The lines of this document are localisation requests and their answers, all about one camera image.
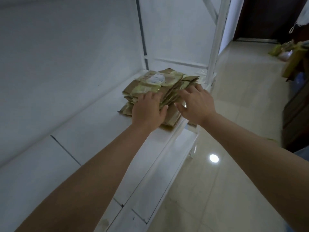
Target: person's right arm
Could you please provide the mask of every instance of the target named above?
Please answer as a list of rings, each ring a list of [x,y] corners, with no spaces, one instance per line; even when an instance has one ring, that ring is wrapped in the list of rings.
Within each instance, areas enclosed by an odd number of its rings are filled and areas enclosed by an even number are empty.
[[[230,154],[295,232],[309,231],[309,162],[216,113],[201,85],[180,90],[181,114],[200,125]]]

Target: person's left arm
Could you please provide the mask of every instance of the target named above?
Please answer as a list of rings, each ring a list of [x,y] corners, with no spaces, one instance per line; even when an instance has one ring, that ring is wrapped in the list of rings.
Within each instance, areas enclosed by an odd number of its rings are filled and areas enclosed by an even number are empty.
[[[132,125],[57,187],[16,231],[93,232],[135,154],[164,121],[168,106],[159,110],[161,95],[141,95]]]

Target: bright light spot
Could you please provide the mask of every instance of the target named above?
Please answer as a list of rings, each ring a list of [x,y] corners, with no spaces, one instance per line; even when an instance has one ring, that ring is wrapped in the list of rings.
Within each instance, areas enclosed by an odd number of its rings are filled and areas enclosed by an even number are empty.
[[[216,155],[210,155],[209,159],[211,160],[211,162],[217,163],[219,161],[219,157]]]

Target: tiled floor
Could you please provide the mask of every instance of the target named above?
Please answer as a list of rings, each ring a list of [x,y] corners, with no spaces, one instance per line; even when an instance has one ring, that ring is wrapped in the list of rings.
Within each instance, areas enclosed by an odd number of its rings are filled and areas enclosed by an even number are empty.
[[[288,84],[272,44],[233,42],[217,63],[216,110],[263,137],[280,142]],[[220,161],[209,161],[216,153]],[[285,223],[234,160],[206,131],[188,157],[148,232],[280,232]]]

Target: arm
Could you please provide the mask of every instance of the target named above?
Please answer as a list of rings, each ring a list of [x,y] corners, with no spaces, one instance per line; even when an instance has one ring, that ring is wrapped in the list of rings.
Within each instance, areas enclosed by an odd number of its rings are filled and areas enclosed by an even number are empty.
[[[57,187],[16,231],[93,232],[135,154],[164,121],[168,106],[160,112],[160,97],[141,95],[132,125]]]
[[[202,126],[241,167],[295,231],[309,231],[309,162],[216,113],[200,85],[182,90],[182,115]]]

